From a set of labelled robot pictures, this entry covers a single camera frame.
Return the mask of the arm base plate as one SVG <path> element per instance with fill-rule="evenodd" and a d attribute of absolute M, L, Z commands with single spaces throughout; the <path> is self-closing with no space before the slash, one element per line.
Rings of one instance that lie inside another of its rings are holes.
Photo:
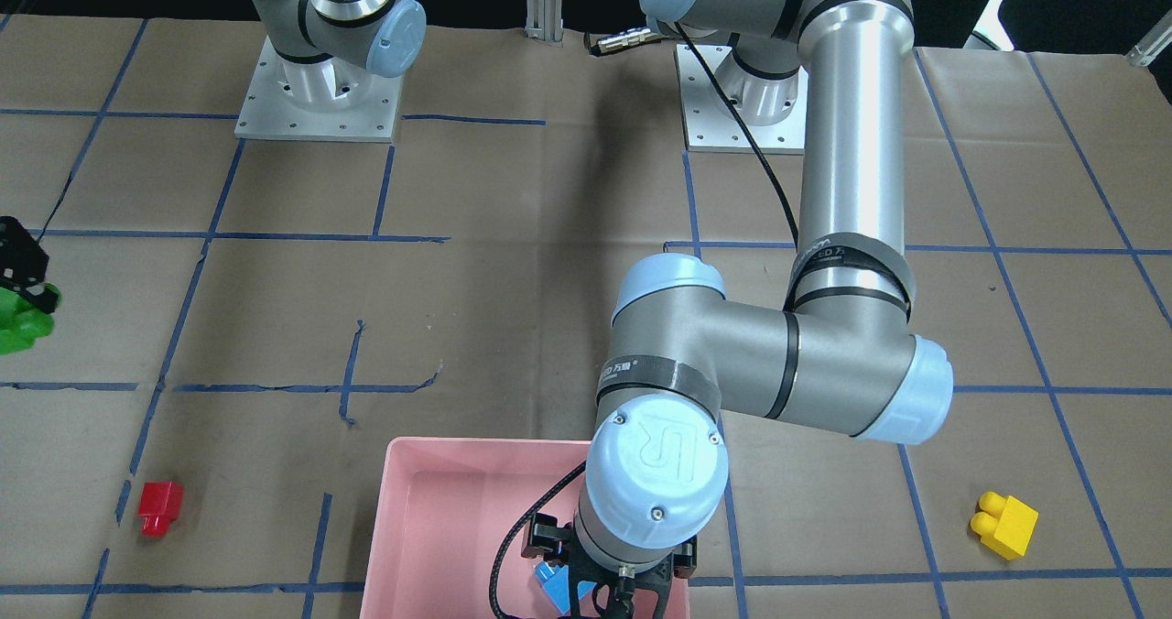
<path fill-rule="evenodd" d="M 770 155 L 802 156 L 808 148 L 808 70 L 779 81 L 766 81 L 742 72 L 730 46 L 699 46 L 700 55 L 716 73 L 744 132 L 686 45 L 677 45 L 679 104 L 684 122 L 684 143 L 690 151 L 750 154 L 751 140 Z"/>
<path fill-rule="evenodd" d="M 348 61 L 298 64 L 264 40 L 234 134 L 271 142 L 391 143 L 401 77 L 370 75 Z"/>

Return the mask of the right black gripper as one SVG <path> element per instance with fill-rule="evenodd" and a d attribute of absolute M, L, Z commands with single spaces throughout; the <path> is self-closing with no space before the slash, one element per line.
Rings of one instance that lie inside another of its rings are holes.
<path fill-rule="evenodd" d="M 1 285 L 33 310 L 53 314 L 61 294 L 46 280 L 49 256 L 14 217 L 1 217 Z"/>

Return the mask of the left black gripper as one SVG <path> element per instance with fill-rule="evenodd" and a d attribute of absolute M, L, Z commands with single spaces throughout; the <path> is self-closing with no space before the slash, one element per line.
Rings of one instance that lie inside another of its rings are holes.
<path fill-rule="evenodd" d="M 683 540 L 642 572 L 611 570 L 595 562 L 568 524 L 534 513 L 524 530 L 522 556 L 568 566 L 570 618 L 663 618 L 672 590 L 699 567 L 699 539 Z"/>

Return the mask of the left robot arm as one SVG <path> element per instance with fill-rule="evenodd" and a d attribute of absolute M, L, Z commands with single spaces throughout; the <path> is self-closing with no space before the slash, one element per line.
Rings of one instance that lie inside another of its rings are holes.
<path fill-rule="evenodd" d="M 649 256 L 624 278 L 600 370 L 590 453 L 509 528 L 488 584 L 519 553 L 607 589 L 602 618 L 632 618 L 638 591 L 661 618 L 729 479 L 722 409 L 859 440 L 919 444 L 950 410 L 953 367 L 912 334 L 905 256 L 902 76 L 911 0 L 640 0 L 679 38 L 734 34 L 788 47 L 765 72 L 808 72 L 796 259 L 783 310 L 727 298 L 696 256 Z"/>

